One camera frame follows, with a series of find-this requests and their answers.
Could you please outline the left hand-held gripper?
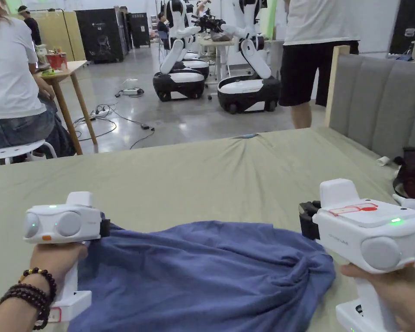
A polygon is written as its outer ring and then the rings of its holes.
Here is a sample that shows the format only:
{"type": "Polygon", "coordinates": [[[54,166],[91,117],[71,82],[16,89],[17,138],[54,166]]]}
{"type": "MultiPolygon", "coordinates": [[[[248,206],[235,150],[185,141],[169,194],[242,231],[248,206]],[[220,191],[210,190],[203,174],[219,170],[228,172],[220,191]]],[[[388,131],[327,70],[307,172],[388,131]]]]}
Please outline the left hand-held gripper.
{"type": "MultiPolygon", "coordinates": [[[[66,203],[37,205],[26,211],[23,239],[30,244],[84,243],[110,236],[110,220],[96,209],[91,192],[72,192],[66,203]]],[[[88,309],[92,292],[78,290],[78,267],[66,274],[64,286],[54,299],[49,320],[72,320],[88,309]]]]}

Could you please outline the person's left hand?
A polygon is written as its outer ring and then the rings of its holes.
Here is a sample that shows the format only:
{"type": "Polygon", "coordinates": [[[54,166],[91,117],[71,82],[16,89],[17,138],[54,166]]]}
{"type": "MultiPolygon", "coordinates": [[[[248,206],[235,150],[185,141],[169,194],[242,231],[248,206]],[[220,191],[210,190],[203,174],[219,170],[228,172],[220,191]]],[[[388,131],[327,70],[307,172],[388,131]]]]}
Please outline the person's left hand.
{"type": "Polygon", "coordinates": [[[30,284],[43,291],[50,298],[49,304],[51,305],[55,297],[62,291],[68,272],[75,263],[86,256],[87,247],[81,243],[38,244],[32,253],[30,269],[34,270],[38,267],[40,271],[46,270],[55,282],[56,289],[53,290],[52,282],[48,281],[41,273],[29,274],[22,280],[22,283],[30,284]]]}

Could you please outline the person's right hand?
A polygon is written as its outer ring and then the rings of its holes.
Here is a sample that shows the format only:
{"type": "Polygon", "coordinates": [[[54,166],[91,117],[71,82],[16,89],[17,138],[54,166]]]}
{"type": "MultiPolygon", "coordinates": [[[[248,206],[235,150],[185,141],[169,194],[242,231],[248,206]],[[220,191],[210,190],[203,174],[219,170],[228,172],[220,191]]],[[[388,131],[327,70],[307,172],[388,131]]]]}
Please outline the person's right hand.
{"type": "Polygon", "coordinates": [[[386,274],[371,274],[348,264],[341,273],[370,282],[384,300],[404,332],[415,332],[415,267],[410,266],[386,274]]]}

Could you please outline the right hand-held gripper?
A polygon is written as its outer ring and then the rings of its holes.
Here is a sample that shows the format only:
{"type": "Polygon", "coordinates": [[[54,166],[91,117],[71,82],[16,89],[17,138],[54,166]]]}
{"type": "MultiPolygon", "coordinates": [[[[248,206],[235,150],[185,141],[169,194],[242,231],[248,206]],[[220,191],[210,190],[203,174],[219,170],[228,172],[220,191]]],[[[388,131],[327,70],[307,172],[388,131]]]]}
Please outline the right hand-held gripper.
{"type": "MultiPolygon", "coordinates": [[[[371,274],[415,266],[415,199],[393,197],[397,205],[361,199],[347,179],[322,182],[320,201],[300,204],[302,234],[371,274]]],[[[339,324],[348,332],[402,332],[373,285],[353,279],[358,299],[336,307],[339,324]]]]}

